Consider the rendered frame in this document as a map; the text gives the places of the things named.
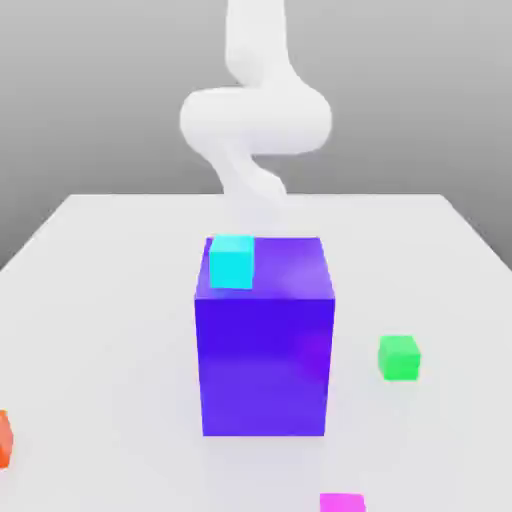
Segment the small cyan cube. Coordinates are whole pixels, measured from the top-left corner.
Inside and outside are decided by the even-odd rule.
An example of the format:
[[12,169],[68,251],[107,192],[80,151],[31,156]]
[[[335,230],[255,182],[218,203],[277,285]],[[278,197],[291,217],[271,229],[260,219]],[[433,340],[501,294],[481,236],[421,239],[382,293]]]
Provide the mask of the small cyan cube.
[[210,286],[251,289],[255,272],[255,239],[249,235],[216,235],[209,249]]

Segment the small green cube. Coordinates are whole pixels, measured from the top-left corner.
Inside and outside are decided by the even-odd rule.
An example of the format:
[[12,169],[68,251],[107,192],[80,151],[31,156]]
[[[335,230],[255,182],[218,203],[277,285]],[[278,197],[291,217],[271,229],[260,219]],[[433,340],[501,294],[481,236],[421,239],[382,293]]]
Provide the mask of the small green cube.
[[378,367],[385,380],[415,381],[421,352],[413,336],[386,335],[379,340]]

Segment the small magenta cube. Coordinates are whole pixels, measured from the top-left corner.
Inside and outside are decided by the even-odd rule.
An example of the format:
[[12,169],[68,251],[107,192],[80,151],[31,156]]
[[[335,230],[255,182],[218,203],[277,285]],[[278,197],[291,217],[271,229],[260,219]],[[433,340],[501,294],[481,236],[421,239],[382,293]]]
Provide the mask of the small magenta cube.
[[320,512],[366,512],[365,500],[357,493],[321,493]]

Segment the small orange cube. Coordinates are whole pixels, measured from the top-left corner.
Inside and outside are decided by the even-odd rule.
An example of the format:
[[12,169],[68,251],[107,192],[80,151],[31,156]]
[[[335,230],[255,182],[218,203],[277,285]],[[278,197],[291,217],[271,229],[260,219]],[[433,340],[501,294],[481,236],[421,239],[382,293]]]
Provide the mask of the small orange cube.
[[0,410],[0,469],[9,466],[13,441],[14,436],[8,414],[5,410]]

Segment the large purple box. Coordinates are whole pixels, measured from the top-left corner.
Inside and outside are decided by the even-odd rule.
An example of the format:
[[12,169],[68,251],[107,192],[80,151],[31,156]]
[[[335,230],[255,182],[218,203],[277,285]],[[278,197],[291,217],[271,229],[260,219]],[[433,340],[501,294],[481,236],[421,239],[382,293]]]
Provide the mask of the large purple box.
[[194,296],[204,435],[323,435],[335,293],[320,239],[257,238],[249,290],[209,280],[205,250]]

